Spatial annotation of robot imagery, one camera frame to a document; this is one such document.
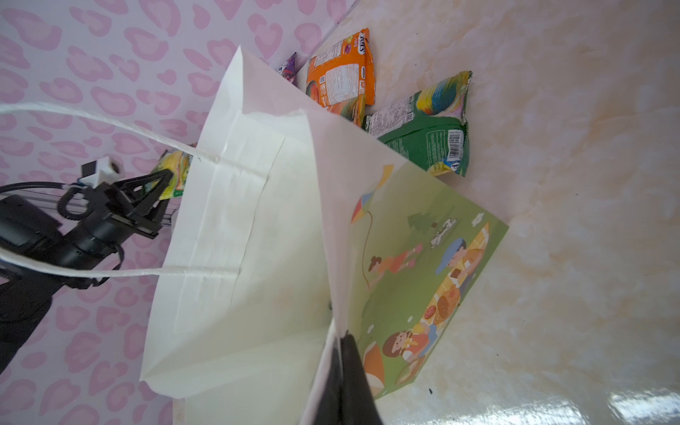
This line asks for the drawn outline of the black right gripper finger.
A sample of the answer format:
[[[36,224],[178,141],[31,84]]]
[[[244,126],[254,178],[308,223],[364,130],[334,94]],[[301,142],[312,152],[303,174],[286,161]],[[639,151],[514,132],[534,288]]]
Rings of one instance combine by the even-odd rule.
[[[313,424],[380,424],[354,336],[333,336],[324,348],[312,392]]]

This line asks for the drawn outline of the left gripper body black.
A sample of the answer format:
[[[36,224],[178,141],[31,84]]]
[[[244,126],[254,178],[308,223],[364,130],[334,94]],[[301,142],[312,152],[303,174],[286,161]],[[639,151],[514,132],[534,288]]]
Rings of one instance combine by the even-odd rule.
[[[124,260],[122,249],[129,237],[134,235],[129,218],[135,214],[158,217],[159,212],[113,212],[108,206],[108,191],[112,185],[99,185],[95,189],[73,186],[57,203],[58,213],[78,224],[51,243],[39,260],[47,264],[92,270],[106,257],[118,254]]]

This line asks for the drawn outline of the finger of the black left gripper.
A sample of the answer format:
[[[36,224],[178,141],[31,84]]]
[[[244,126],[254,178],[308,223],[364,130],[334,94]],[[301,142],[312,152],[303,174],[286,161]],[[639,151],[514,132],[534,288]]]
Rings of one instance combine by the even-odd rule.
[[[135,214],[129,218],[132,232],[146,238],[155,238],[163,228],[170,228],[172,216],[164,214],[162,217],[147,217]]]
[[[108,206],[116,213],[166,212],[169,201],[160,198],[173,177],[165,169],[115,182],[108,191]]]

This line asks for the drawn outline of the green yellow candy bag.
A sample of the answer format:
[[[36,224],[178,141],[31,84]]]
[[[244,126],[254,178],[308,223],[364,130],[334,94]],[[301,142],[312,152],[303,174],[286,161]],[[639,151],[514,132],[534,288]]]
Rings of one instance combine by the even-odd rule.
[[[191,161],[191,155],[179,150],[166,150],[161,155],[157,165],[152,168],[152,173],[170,170],[173,172],[173,177],[160,195],[160,200],[180,198],[183,195]]]

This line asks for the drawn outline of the white paper bag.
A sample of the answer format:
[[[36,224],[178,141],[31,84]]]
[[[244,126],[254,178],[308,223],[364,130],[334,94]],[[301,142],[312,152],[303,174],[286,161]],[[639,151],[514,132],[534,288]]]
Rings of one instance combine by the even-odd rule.
[[[313,424],[333,336],[414,382],[506,224],[238,50],[192,156],[141,379],[188,424]]]

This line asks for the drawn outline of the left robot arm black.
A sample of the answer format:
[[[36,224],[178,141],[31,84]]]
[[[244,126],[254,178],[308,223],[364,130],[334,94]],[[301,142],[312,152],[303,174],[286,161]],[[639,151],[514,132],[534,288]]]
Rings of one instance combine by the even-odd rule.
[[[174,174],[170,170],[103,182],[96,188],[64,185],[60,215],[76,221],[67,234],[60,222],[18,195],[20,189],[58,189],[56,182],[22,182],[2,187],[1,246],[21,258],[50,266],[91,271],[107,257],[125,259],[123,244],[133,235],[159,235],[168,202],[161,198]],[[7,368],[51,308],[63,287],[87,290],[106,278],[58,276],[1,262],[1,367]]]

